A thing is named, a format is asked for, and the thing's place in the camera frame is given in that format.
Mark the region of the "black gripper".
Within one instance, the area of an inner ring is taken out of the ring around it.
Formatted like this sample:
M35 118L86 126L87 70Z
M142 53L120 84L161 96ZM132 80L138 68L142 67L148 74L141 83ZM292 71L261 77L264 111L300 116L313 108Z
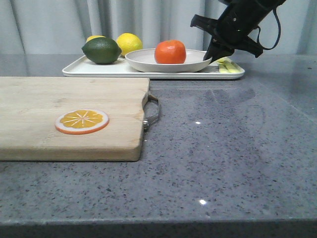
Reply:
M204 60L214 62L223 57L231 56L235 50L242 50L259 57L264 50L274 49L281 36L281 24L277 16L277 7L284 4L284 0L225 0L227 8L218 19L194 15L191 27L197 27L211 35L211 42L204 55ZM278 35L271 48L260 44L260 37L254 41L249 34L259 29L259 23L273 12Z

